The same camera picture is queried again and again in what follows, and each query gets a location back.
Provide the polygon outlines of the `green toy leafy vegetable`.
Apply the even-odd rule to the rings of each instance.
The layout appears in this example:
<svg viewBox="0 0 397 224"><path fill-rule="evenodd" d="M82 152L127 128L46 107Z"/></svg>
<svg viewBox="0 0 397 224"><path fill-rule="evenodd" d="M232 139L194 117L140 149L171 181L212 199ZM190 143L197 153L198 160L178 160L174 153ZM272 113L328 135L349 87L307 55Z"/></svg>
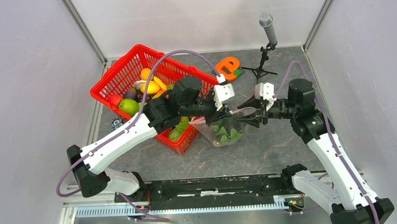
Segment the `green toy leafy vegetable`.
<svg viewBox="0 0 397 224"><path fill-rule="evenodd" d="M245 124L237 122L232 118L222 119L212 124L214 132L213 145L215 147L236 144L243 136Z"/></svg>

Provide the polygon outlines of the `clear dotted zip bag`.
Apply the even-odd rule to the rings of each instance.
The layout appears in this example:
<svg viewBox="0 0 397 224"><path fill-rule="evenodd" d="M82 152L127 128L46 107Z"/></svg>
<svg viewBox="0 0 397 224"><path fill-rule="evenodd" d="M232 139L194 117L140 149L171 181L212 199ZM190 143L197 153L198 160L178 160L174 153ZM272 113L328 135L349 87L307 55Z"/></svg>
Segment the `clear dotted zip bag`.
<svg viewBox="0 0 397 224"><path fill-rule="evenodd" d="M252 107L238 109L230 117L222 118L207 124L204 118L190 122L190 125L199 131L214 147L235 145L248 135L250 125L240 122L239 119L255 112Z"/></svg>

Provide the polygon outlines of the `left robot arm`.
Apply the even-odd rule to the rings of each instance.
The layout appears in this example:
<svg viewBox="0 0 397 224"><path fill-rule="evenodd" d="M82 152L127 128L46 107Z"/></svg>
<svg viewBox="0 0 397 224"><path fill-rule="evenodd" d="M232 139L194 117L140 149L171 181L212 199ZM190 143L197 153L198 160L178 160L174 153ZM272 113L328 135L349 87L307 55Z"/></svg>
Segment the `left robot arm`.
<svg viewBox="0 0 397 224"><path fill-rule="evenodd" d="M82 196L108 191L123 193L134 201L143 200L147 192L139 174L115 171L109 165L134 146L175 127L182 117L204 117L207 123L228 117L226 104L235 92L223 77L218 82L201 96L202 81L184 76L112 133L82 148L71 146L67 155Z"/></svg>

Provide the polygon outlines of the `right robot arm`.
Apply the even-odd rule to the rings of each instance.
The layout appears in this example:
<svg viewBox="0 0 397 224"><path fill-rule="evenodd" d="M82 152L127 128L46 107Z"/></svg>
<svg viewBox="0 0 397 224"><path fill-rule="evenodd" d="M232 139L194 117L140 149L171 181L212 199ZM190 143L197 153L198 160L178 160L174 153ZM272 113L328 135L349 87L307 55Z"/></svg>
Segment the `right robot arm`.
<svg viewBox="0 0 397 224"><path fill-rule="evenodd" d="M281 188L286 193L300 191L307 195L329 214L332 224L384 224L394 205L389 198L380 198L359 174L331 121L318 109L319 104L309 80L292 80L287 97L282 99L276 97L272 84L259 83L254 96L240 105L255 112L241 120L257 128L269 119L288 119L333 183L329 187L302 164L291 165L281 173Z"/></svg>

